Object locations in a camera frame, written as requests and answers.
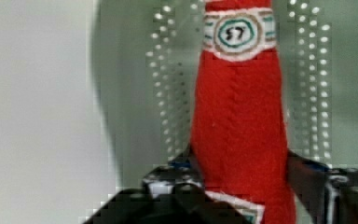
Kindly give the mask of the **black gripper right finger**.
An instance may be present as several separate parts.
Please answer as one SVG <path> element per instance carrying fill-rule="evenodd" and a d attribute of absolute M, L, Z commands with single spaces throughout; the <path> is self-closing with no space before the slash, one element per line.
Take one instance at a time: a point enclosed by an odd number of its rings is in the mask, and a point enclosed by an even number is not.
<path fill-rule="evenodd" d="M 288 182 L 313 224 L 358 224 L 358 169 L 288 153 Z"/>

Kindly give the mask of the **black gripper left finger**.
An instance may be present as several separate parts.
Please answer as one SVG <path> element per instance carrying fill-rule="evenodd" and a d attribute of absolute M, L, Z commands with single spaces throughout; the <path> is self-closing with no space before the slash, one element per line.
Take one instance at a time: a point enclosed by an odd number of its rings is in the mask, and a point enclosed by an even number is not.
<path fill-rule="evenodd" d="M 233 205 L 206 194 L 189 147 L 154 168 L 138 189 L 123 189 L 83 224 L 251 224 Z"/>

